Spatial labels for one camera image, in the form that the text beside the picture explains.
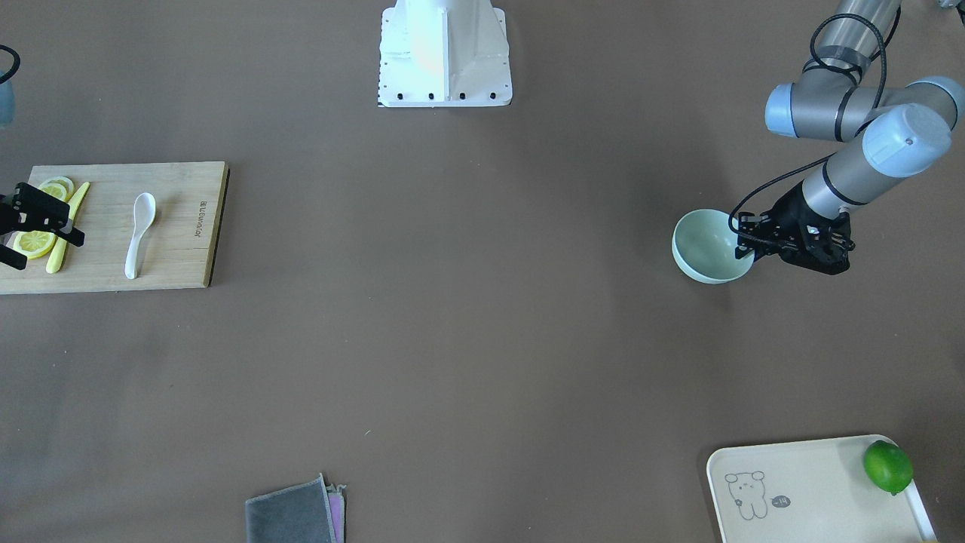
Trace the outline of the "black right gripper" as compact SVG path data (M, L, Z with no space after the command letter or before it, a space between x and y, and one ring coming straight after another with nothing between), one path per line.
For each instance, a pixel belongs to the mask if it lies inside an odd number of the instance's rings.
M68 203L28 183L18 183L10 195L1 196L1 234L30 231L52 232L60 241L75 247L85 244L85 233L70 223ZM1 245L0 260L8 267L25 269L28 258Z

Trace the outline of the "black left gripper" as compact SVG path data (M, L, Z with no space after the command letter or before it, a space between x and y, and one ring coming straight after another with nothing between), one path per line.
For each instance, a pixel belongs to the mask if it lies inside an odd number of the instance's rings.
M735 259L752 257L757 262L777 255L787 264L825 275L842 274L850 268L849 253L855 247L850 214L840 212L834 219L827 219L814 213L800 183L778 199L764 217L737 214L738 233L759 238L738 238Z

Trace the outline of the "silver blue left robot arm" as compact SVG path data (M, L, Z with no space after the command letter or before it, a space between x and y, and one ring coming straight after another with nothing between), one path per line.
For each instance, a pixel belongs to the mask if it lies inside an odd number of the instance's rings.
M733 257L777 255L796 267L837 275L854 250L851 217L926 171L951 148L963 120L963 86L924 77L886 86L886 47L900 18L899 1L842 1L810 39L799 79L776 86L765 123L783 137L841 142L841 150L803 166L771 209L728 217Z

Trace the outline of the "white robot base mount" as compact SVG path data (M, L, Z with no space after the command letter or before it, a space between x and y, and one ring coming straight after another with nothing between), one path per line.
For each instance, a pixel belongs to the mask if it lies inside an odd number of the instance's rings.
M504 10L489 1L397 1L380 21L377 106L511 104Z

